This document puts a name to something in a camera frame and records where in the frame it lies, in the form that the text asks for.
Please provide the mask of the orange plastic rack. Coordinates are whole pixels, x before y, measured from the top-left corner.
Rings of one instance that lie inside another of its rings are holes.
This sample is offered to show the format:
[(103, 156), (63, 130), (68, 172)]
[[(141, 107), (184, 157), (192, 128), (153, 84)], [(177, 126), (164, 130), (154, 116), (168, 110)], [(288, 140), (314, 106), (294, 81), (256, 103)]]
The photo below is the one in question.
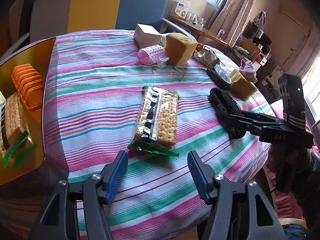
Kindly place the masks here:
[(11, 79), (20, 99), (29, 112), (42, 107), (44, 78), (30, 64), (14, 67)]

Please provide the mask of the large yellow sponge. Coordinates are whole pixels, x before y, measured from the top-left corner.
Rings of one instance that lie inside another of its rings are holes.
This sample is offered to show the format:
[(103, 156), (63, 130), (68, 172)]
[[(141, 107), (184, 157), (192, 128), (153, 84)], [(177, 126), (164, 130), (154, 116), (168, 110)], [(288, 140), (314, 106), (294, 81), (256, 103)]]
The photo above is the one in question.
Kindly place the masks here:
[(164, 49), (172, 66), (187, 63), (197, 47), (198, 42), (181, 33), (169, 33), (165, 37)]

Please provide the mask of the small white box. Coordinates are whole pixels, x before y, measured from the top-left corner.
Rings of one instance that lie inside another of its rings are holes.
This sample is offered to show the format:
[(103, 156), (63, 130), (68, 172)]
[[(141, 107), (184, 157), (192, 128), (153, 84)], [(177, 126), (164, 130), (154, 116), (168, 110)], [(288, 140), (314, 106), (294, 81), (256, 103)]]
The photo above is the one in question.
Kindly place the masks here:
[(134, 41), (139, 49), (157, 45), (161, 40), (161, 34), (151, 25), (136, 24)]

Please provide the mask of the small yellow sponge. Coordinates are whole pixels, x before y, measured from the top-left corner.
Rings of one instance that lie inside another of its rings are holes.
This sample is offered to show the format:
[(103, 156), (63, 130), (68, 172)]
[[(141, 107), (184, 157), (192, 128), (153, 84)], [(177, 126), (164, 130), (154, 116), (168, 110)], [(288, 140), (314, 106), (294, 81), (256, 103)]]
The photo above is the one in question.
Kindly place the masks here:
[(247, 101), (258, 90), (238, 69), (234, 69), (229, 77), (232, 81), (229, 90), (241, 100)]

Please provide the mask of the white product box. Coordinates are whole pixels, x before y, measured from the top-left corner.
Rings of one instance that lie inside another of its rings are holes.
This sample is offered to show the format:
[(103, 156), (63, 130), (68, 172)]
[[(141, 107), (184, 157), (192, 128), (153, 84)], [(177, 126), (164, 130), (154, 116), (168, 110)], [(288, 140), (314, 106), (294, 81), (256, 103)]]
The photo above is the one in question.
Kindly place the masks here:
[(185, 19), (190, 8), (190, 2), (186, 0), (175, 1), (172, 6), (170, 15), (172, 17)]

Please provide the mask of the pink curtain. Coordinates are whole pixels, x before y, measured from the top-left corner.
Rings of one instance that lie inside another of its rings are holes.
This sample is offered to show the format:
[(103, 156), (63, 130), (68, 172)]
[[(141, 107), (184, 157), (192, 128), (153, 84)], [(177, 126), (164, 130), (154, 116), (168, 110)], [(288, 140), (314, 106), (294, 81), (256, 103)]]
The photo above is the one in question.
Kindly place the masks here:
[(210, 31), (225, 33), (222, 39), (229, 45), (235, 45), (238, 36), (244, 30), (255, 0), (227, 0), (220, 12), (210, 22)]

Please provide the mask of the gold maroon gift box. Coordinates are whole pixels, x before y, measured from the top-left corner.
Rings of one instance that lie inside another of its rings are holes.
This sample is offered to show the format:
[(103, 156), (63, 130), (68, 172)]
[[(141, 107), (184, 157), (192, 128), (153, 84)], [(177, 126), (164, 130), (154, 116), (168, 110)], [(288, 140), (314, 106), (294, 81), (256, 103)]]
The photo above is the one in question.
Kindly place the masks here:
[[(4, 98), (2, 102), (17, 92), (11, 74), (14, 67), (22, 64), (30, 64), (39, 72), (44, 78), (45, 88), (54, 43), (53, 37), (36, 41), (1, 61), (1, 96)], [(46, 161), (42, 135), (43, 100), (42, 107), (35, 112), (29, 112), (21, 99), (20, 102), (23, 123), (29, 135), (18, 152), (9, 160), (7, 168), (2, 166), (1, 156), (1, 194), (11, 193), (14, 189), (26, 191), (35, 182), (36, 173)]]

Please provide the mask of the cracker pack green ends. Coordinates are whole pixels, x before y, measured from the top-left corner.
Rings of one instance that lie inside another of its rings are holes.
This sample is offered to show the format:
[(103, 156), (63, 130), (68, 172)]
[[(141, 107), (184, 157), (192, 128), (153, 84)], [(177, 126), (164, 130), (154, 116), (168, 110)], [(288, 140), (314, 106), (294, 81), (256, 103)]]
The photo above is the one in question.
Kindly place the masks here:
[(18, 152), (28, 135), (23, 123), (20, 97), (15, 92), (1, 104), (1, 156), (4, 168), (7, 168), (9, 160)]

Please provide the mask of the black universal charger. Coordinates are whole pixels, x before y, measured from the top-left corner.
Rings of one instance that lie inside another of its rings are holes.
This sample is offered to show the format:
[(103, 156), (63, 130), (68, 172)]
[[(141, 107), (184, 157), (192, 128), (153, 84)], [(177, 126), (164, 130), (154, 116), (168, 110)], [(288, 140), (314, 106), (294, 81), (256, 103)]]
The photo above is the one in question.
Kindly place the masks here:
[(214, 67), (209, 67), (206, 73), (217, 87), (223, 90), (229, 90), (232, 80), (229, 74), (221, 68), (219, 64), (216, 64)]

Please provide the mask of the wooden side table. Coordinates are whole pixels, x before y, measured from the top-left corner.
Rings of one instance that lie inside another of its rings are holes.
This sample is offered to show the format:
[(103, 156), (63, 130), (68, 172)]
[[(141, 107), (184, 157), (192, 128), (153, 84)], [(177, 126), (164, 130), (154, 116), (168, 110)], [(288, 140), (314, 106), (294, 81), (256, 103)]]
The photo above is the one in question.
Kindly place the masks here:
[(217, 42), (225, 47), (230, 47), (230, 44), (228, 44), (223, 39), (218, 38), (214, 33), (212, 33), (210, 30), (208, 30), (204, 27), (193, 24), (190, 21), (182, 20), (180, 18), (176, 18), (176, 17), (172, 17), (172, 16), (170, 16), (170, 19), (174, 23), (180, 24), (183, 27), (186, 27), (188, 30), (190, 30), (191, 35), (193, 35), (193, 37), (195, 37), (197, 41), (199, 40), (200, 36), (204, 36), (204, 37), (209, 38), (209, 39), (213, 40), (214, 42)]

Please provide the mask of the pink hair roller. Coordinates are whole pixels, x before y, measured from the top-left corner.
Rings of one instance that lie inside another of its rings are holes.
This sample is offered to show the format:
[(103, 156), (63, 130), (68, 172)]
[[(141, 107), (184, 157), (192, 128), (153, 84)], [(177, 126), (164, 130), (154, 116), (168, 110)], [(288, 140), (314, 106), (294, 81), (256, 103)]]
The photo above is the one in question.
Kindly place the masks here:
[(143, 65), (157, 64), (159, 68), (164, 68), (169, 61), (169, 57), (164, 48), (160, 45), (153, 45), (142, 48), (137, 53), (138, 61)]

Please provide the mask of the crumpled snack bag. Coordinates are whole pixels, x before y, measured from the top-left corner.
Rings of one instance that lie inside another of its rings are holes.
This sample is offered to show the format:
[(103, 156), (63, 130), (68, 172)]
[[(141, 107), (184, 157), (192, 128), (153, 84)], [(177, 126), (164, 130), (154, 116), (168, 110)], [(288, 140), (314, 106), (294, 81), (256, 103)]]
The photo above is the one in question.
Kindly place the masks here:
[(213, 49), (201, 43), (197, 44), (193, 52), (193, 58), (208, 68), (214, 68), (217, 64), (220, 64), (220, 59)]

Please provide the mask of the black clip tool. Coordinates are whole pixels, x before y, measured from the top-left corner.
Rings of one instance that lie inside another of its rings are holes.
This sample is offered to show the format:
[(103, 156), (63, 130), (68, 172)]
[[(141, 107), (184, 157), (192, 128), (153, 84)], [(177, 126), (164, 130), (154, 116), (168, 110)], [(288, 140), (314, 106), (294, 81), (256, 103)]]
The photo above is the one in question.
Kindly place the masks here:
[(241, 108), (230, 94), (219, 88), (212, 88), (208, 96), (210, 104), (215, 109), (215, 114), (220, 125), (228, 133), (230, 139), (240, 139), (245, 136), (246, 130), (237, 125), (237, 120), (231, 115), (244, 117)]

